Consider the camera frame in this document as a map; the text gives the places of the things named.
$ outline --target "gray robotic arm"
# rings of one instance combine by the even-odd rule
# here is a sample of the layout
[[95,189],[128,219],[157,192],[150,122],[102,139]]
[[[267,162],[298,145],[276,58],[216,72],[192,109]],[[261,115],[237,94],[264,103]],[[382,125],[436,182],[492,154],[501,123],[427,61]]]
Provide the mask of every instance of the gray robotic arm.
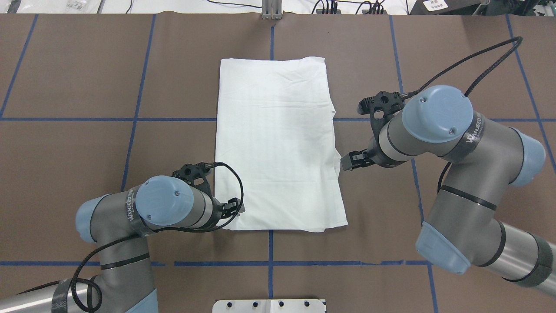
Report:
[[84,283],[75,284],[72,292],[72,279],[67,279],[0,300],[0,312],[157,312],[146,237],[164,230],[214,231],[224,226],[217,226],[221,219],[243,211],[242,200],[233,198],[222,204],[211,196],[206,175],[220,165],[229,168],[224,163],[186,164],[172,177],[155,176],[126,192],[84,203],[77,212],[76,227],[83,240],[99,246],[102,273],[90,280],[101,293]]
[[[544,164],[541,143],[473,111],[451,86],[433,86],[404,106],[404,95],[380,92],[359,104],[371,113],[374,138],[343,157],[344,170],[395,167],[425,152],[452,165],[416,243],[431,263],[463,274],[471,264],[556,297],[556,246],[494,219],[508,185],[526,185]],[[374,112],[384,112],[376,119]]]

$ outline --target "white cloth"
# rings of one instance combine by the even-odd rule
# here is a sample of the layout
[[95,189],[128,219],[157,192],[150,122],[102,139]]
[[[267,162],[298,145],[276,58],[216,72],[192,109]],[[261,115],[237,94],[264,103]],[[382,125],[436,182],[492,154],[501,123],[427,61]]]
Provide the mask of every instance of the white cloth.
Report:
[[[227,229],[322,232],[348,223],[335,113],[324,58],[221,61],[215,160],[240,176],[246,209]],[[239,194],[235,177],[218,167],[216,198]]]

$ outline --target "light blue joint cap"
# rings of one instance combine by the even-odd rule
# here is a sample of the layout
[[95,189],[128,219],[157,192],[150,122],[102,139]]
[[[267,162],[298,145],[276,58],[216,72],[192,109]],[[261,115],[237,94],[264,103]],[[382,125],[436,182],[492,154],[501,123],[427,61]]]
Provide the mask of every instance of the light blue joint cap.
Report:
[[158,297],[156,296],[156,289],[154,289],[143,300],[135,304],[126,313],[158,313]]
[[510,183],[510,185],[521,187],[532,182],[533,177],[535,177],[535,175],[540,173],[540,170],[543,169],[546,153],[544,151],[543,144],[539,141],[522,134],[522,132],[516,128],[510,128],[519,134],[523,143],[523,165],[517,178]]
[[401,120],[415,138],[439,144],[454,140],[473,120],[471,101],[452,86],[425,89],[405,105]]
[[183,180],[155,176],[139,187],[135,205],[144,220],[168,226],[181,221],[191,212],[193,191]]
[[96,199],[89,200],[82,204],[79,207],[79,210],[77,210],[77,214],[75,215],[75,228],[79,232],[79,236],[81,236],[81,239],[85,240],[86,242],[96,242],[91,235],[91,218],[93,217],[93,213],[95,212],[98,203],[107,195],[111,195],[111,193],[105,194],[102,197],[98,197]]
[[471,262],[444,235],[427,222],[423,222],[415,248],[432,264],[458,275],[465,273],[471,266]]

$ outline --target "brown table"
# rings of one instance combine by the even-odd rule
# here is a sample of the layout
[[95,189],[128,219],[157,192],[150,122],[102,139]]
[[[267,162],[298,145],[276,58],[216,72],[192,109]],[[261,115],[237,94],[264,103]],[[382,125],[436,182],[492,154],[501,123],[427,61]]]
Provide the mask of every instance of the brown table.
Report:
[[[511,34],[524,37],[475,89],[476,110],[556,149],[556,19],[248,14],[0,15],[0,297],[70,277],[91,244],[86,200],[184,163],[212,161],[222,58],[326,58],[336,147],[371,137],[360,99],[414,90]],[[465,90],[501,54],[437,81]],[[414,243],[444,162],[340,174],[348,222],[324,233],[218,231],[150,238],[161,312],[218,299],[319,297],[329,312],[548,312],[556,301],[472,267],[431,266]],[[556,242],[556,164],[510,189],[497,217]],[[83,276],[98,267],[87,266]]]

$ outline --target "white sticker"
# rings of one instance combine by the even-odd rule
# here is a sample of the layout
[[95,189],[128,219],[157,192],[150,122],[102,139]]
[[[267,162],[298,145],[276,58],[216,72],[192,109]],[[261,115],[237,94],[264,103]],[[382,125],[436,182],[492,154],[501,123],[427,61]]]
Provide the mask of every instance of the white sticker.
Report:
[[425,5],[425,8],[429,10],[429,12],[446,9],[448,7],[444,0],[428,0],[423,1],[423,4]]
[[87,4],[87,0],[68,0],[66,7],[82,11],[85,4]]

